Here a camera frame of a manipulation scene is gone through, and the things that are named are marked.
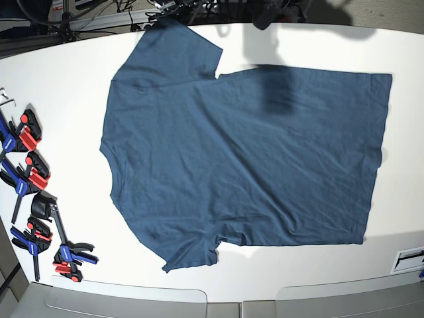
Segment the dark blue T-shirt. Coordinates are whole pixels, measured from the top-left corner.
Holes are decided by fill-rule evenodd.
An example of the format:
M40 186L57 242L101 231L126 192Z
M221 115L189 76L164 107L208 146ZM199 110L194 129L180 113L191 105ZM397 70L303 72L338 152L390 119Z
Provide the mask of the dark blue T-shirt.
M238 246L362 244L382 163L390 74L261 65L169 19L111 80L100 151L111 199L164 271Z

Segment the bottom blue red bar clamp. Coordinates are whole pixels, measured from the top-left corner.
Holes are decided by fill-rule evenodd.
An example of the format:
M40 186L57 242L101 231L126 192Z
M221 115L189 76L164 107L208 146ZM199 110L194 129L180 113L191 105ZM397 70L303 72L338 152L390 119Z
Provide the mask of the bottom blue red bar clamp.
M68 240L62 220L60 218L58 206L56 203L50 204L58 234L60 237L60 246L58 252L54 256L53 265L56 267L55 272L71 279L73 282L81 282L83 274L79 267L84 263L97 264L98 257L91 254L94 246L88 243L72 243Z

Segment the blue red bar clamp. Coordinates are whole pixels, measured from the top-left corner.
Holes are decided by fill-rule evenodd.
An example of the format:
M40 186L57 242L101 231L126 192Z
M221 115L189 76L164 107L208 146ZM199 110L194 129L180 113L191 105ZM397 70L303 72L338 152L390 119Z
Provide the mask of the blue red bar clamp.
M16 227L11 227L10 232L13 235L12 243L32 256L34 279L38 282L40 280L38 255L50 247L52 240L50 228L40 219L30 216L26 230L22 232Z
M17 200L11 219L15 224L23 197L44 190L50 178L50 170L45 161L36 151L30 151L25 158L26 168L22 170L20 166L14 167L12 163L4 157L1 161L3 171L1 179L15 189Z
M84 263L97 264L98 257L91 254L94 246L88 243L72 243L68 240L62 220L60 218L58 206L56 203L50 204L58 234L60 237L60 246L58 252L54 256L53 265L56 267L55 272L71 279L73 282L81 282L83 274L79 267Z
M1 160L10 152L29 152L36 148L42 136L42 129L32 109L26 109L17 127L7 123L1 114Z

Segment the top blue red bar clamp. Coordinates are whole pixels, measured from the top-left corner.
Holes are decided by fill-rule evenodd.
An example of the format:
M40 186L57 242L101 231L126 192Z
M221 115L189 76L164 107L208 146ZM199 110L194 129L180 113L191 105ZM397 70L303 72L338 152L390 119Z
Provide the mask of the top blue red bar clamp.
M32 109L26 109L17 127L7 123L1 114L1 160L10 152L29 152L36 148L42 136L42 129Z

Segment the metal hex key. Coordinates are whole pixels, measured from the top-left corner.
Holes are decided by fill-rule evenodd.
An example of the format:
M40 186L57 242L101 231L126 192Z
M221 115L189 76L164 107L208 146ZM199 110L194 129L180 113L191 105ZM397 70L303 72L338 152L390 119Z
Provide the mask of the metal hex key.
M2 87L0 89L0 106L2 107L2 106L7 105L7 104L11 104L14 107L16 106L15 100L13 98L9 97L7 95L5 88Z

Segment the grey left chair back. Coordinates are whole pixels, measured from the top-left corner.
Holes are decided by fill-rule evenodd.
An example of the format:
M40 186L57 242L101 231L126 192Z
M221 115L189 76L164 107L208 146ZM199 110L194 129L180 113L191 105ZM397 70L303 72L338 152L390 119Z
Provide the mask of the grey left chair back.
M113 297L31 283L12 317L239 317L236 303Z

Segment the grey chair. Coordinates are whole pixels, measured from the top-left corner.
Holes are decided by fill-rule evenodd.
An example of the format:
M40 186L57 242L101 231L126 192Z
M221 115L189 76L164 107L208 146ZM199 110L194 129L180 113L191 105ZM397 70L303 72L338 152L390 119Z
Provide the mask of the grey chair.
M291 286L274 300L245 301L242 317L422 317L423 283L410 272L366 280Z
M239 317L236 303L113 297L31 283L12 317Z

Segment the white slotted label plate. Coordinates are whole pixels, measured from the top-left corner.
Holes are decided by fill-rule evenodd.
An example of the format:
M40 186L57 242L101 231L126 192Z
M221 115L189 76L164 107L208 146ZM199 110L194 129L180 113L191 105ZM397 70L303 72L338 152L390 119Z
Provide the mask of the white slotted label plate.
M400 250L392 266L391 275L423 269L423 247Z

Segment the grey right chair back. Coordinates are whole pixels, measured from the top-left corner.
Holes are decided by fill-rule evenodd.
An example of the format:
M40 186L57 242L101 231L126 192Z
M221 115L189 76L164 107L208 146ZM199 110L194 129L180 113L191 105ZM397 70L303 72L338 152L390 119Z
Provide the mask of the grey right chair back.
M366 280L291 286L274 300L245 301L242 317L422 317L423 283L410 272Z

